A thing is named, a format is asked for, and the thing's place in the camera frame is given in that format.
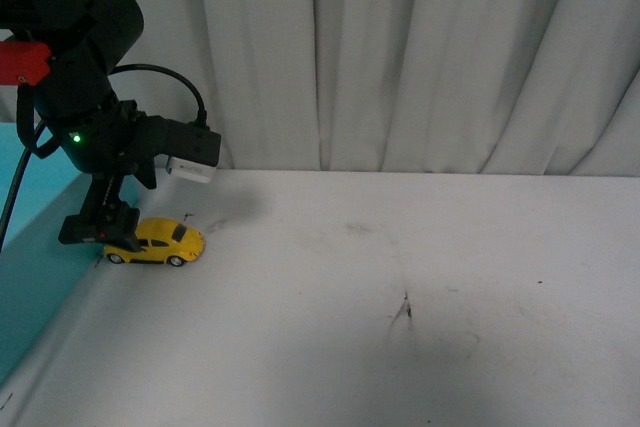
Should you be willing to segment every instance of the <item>white table surface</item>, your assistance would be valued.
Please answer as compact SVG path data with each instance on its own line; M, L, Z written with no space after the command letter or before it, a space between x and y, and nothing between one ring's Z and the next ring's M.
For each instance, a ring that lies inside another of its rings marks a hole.
M640 425L639 179L221 171L141 209L204 256L90 268L0 425Z

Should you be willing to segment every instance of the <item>dark scratch mark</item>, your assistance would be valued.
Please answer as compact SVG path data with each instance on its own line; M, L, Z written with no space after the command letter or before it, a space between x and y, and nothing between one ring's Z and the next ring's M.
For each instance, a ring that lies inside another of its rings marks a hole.
M7 397L7 400L4 401L4 404L2 404L2 407L0 407L0 410L3 410L7 406L7 404L11 400L11 397L13 397L13 392L9 394L9 397Z
M398 320L400 316L404 314L407 314L407 317L409 317L410 319L413 319L411 314L411 303L409 302L409 295L406 292L404 293L404 302L402 302L402 305L400 306L400 310L398 310L398 313L391 321L391 325L393 325L395 321Z
M226 227L226 223L227 223L226 219L218 220L212 224L207 225L204 231L207 234L213 234L218 230L224 229Z
M374 230L371 227L368 227L364 224L359 224L357 222L350 222L348 224L346 224L346 227L348 229L348 233L352 234L369 234L371 232L373 232Z
M473 332L465 332L465 334L471 335L474 338L474 340L476 341L476 345L465 356L466 359L470 359L471 356L476 352L476 350L478 350L478 346L480 345L480 342L482 342L482 339L480 338L480 336L478 334L474 334Z

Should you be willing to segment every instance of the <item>toy car window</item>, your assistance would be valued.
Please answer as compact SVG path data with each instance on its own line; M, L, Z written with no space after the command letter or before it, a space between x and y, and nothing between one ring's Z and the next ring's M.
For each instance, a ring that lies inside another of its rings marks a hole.
M180 242L182 240L182 237L184 237L184 234L186 233L187 233L187 228L182 224L178 224L176 225L176 228L173 231L173 234L171 234L171 238L176 242Z

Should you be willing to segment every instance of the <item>toy car wheel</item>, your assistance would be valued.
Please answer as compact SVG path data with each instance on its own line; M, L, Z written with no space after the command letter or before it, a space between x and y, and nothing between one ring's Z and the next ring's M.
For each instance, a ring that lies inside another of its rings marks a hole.
M180 257L176 257L175 255L172 255L171 257L169 257L169 263L174 267L180 267L182 264L184 264L184 260L181 259Z
M107 255L107 259L109 259L114 264L121 264L122 262L124 262L124 259L118 254L109 254Z

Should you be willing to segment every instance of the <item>black wire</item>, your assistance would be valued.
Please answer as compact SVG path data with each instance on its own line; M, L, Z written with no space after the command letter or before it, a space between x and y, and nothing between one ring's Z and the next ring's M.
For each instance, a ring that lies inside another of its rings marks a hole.
M129 72L132 70L149 70L152 72L159 72L182 82L191 91L193 96L196 98L196 102L198 103L198 116L196 117L194 124L197 127L207 127L207 110L204 107L204 101L202 100L202 96L200 95L200 92L198 92L196 86L193 85L189 79L171 69L152 64L119 65L111 71L111 74L119 74L120 72Z
M34 133L35 140L38 140L38 138L42 134L42 131L44 130L44 127L44 121L41 120L38 123L38 126L36 127ZM16 165L16 171L13 174L13 180L11 181L11 185L9 186L9 193L7 194L7 199L4 202L2 216L0 216L0 252L2 252L4 238L7 235L7 229L9 228L11 213L13 212L13 207L15 206L16 198L18 197L18 190L20 189L20 184L22 183L22 177L24 176L24 172L27 169L27 164L29 163L30 157L31 151L25 148L22 151L22 156L20 156L18 165Z

